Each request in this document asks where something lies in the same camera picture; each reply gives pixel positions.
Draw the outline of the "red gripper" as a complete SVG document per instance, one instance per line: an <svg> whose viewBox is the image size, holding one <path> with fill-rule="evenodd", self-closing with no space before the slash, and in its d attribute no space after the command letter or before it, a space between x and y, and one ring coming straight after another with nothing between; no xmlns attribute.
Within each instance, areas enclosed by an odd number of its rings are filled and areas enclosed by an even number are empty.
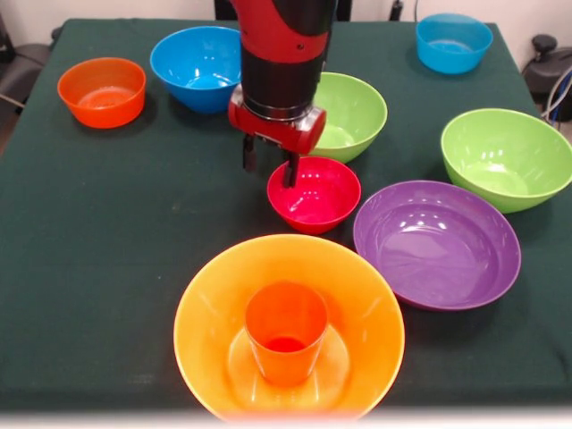
<svg viewBox="0 0 572 429"><path fill-rule="evenodd" d="M247 172L256 169L256 137L271 141L286 150L282 179L284 188L293 188L296 185L299 155L305 156L314 150L326 124L326 111L316 106L312 106L305 116L295 121L282 122L252 113L242 101L231 101L228 115L231 125L245 134L242 166Z"/></svg>

